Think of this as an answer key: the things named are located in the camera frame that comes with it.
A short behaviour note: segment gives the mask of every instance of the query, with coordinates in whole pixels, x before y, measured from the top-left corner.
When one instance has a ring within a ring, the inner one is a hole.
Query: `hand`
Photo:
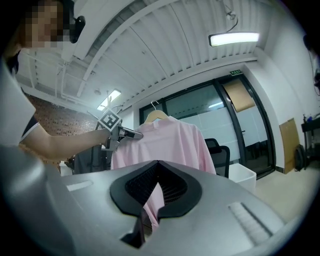
[[[100,140],[100,143],[101,144],[106,144],[107,142],[107,139],[109,139],[110,137],[110,131],[108,131],[108,129],[104,128],[104,129],[101,129],[101,130],[98,130],[99,132],[99,140]]]

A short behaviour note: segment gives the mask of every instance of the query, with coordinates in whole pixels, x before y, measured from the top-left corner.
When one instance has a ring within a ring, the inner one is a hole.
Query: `black chair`
[[[208,149],[219,147],[219,143],[215,138],[206,138],[204,141]]]
[[[220,146],[214,138],[206,138],[205,143],[209,149],[216,174],[229,178],[230,149],[227,146]]]

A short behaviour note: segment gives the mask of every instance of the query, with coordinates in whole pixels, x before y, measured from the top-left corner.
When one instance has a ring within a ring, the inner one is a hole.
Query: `black door frame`
[[[241,130],[237,115],[234,111],[234,108],[232,107],[230,98],[229,98],[225,88],[222,86],[222,84],[231,82],[236,79],[239,79],[242,82],[242,84],[244,85],[244,87],[248,91],[249,95],[253,98],[253,100],[259,110],[259,113],[262,117],[262,121],[263,121],[265,130],[266,130],[267,145],[268,145],[268,149],[269,149],[268,154],[269,154],[270,166],[268,166],[266,169],[257,173],[258,175],[264,174],[265,172],[274,170],[276,168],[276,150],[275,150],[275,140],[274,140],[274,135],[272,132],[272,127],[271,127],[267,112],[266,112],[257,92],[252,87],[252,85],[250,84],[250,82],[248,81],[248,79],[246,78],[246,76],[244,74],[239,74],[239,75],[234,75],[234,76],[226,75],[226,76],[218,77],[218,78],[214,79],[213,81],[214,81],[214,84],[219,88],[219,90],[217,90],[217,91],[221,91],[221,95],[223,96],[223,98],[226,98],[225,103],[226,103],[227,109],[229,111],[229,114],[231,116],[231,120],[233,122],[235,134],[238,139],[241,161],[243,162],[243,165],[245,165],[246,152],[245,152],[245,141],[244,141],[244,137],[242,134],[242,130]]]
[[[232,104],[227,92],[225,91],[224,87],[219,83],[219,80],[213,79],[213,85],[231,117],[231,121],[233,124],[234,132],[235,132],[236,139],[238,142],[238,147],[239,147],[239,155],[240,155],[239,164],[245,165],[246,163],[245,139],[242,134],[242,130],[241,130],[237,115],[232,107]]]

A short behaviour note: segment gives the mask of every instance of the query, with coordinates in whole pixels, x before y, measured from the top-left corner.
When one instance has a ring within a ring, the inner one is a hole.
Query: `white ceiling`
[[[209,46],[230,29],[219,0],[77,0],[86,26],[78,43],[23,51],[17,80],[28,94],[80,112],[93,111],[107,91],[130,106],[165,86],[222,65],[249,61],[264,48],[272,6],[266,0],[225,0],[234,32],[259,32],[256,43]]]

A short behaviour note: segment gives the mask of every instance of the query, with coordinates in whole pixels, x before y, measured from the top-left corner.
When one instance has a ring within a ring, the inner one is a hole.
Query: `ceiling light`
[[[259,33],[234,32],[209,35],[209,43],[212,47],[234,43],[257,42]]]
[[[111,102],[113,102],[119,95],[121,94],[120,91],[114,90],[109,95],[109,99],[111,97]],[[104,110],[108,106],[108,97],[96,108],[97,110]]]
[[[100,96],[101,95],[101,91],[99,89],[95,89],[94,90],[94,94]]]
[[[221,104],[223,104],[222,101],[219,102],[219,103],[216,103],[216,104],[213,104],[213,105],[209,106],[209,109],[210,109],[210,108],[213,108],[213,107],[215,107],[215,106],[219,106],[219,105],[221,105]]]

